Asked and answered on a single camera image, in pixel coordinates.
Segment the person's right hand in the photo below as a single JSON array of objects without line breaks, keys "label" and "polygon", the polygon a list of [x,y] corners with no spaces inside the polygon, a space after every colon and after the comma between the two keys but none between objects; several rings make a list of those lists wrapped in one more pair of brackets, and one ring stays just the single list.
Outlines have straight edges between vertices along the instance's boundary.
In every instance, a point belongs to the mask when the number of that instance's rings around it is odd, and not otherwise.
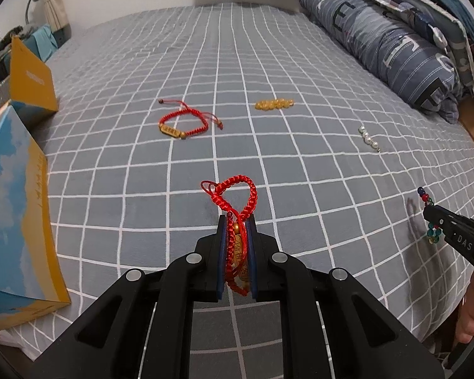
[{"label": "person's right hand", "polygon": [[456,323],[456,340],[462,344],[474,338],[474,272],[464,295],[462,307]]}]

